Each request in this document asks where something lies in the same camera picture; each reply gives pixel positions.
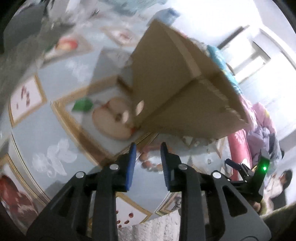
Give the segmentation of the person in background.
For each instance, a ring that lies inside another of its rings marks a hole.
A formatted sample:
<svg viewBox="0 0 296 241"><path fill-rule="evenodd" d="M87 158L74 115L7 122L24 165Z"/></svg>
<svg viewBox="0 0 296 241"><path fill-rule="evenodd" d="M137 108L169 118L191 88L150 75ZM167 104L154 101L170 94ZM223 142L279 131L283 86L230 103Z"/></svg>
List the person in background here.
<svg viewBox="0 0 296 241"><path fill-rule="evenodd" d="M278 209L275 204L275 199L280 197L285 192L292 180L292 170L288 169L283 171L279 176L274 172L267 185L264 188L264 199L269 211Z"/></svg>

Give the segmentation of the pink floral bed quilt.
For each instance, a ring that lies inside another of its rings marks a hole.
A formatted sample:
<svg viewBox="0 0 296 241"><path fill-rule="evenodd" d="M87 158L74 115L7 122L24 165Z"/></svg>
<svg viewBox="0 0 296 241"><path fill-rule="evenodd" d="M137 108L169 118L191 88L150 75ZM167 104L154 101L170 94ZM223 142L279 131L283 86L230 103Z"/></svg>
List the pink floral bed quilt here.
<svg viewBox="0 0 296 241"><path fill-rule="evenodd" d="M239 99L247 115L247 126L228 136L231 160L237 164L245 164L249 169L252 169L247 134L257 127L257 122L251 102L243 94L239 95Z"/></svg>

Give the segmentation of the fruit pattern tablecloth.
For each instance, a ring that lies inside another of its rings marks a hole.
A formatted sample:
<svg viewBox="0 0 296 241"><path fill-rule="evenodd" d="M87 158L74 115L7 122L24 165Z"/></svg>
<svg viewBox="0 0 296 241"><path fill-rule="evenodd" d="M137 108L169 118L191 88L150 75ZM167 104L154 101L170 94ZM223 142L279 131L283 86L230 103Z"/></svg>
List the fruit pattern tablecloth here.
<svg viewBox="0 0 296 241"><path fill-rule="evenodd" d="M26 232L79 171L92 174L137 146L132 186L116 196L124 228L180 208L168 193L160 145L206 174L230 156L226 138L208 143L147 133L124 119L132 107L130 54L147 29L139 17L104 13L66 33L16 87L1 120L1 204Z"/></svg>

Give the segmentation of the brown cardboard box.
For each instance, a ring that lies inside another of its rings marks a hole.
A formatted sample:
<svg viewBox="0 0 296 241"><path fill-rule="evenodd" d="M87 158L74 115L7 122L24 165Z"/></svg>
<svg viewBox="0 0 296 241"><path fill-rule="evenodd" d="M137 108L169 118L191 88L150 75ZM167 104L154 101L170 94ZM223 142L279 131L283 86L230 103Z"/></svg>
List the brown cardboard box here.
<svg viewBox="0 0 296 241"><path fill-rule="evenodd" d="M223 71L190 39L154 20L132 53L125 121L151 133L220 139L249 125Z"/></svg>

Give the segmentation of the white fluffy towel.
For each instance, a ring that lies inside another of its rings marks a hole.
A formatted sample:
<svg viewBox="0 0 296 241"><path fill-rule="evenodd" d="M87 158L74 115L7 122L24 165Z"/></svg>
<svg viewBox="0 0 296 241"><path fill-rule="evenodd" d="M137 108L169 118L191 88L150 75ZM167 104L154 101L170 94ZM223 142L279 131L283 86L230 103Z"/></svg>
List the white fluffy towel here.
<svg viewBox="0 0 296 241"><path fill-rule="evenodd" d="M138 225L118 229L118 240L179 240L181 217L178 211Z"/></svg>

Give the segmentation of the blue floral pillow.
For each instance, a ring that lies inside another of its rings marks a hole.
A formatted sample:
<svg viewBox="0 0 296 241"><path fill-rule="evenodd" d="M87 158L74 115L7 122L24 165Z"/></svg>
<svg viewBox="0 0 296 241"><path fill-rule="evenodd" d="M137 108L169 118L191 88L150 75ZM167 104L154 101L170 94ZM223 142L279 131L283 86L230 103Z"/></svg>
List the blue floral pillow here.
<svg viewBox="0 0 296 241"><path fill-rule="evenodd" d="M207 46L207 51L209 53L209 57L211 58L211 60L214 63L216 63L216 65L220 68L220 70L227 77L227 79L231 83L232 87L234 88L235 92L237 94L242 94L239 84L236 81L232 72L230 71L222 52L217 47L214 47L212 45Z"/></svg>

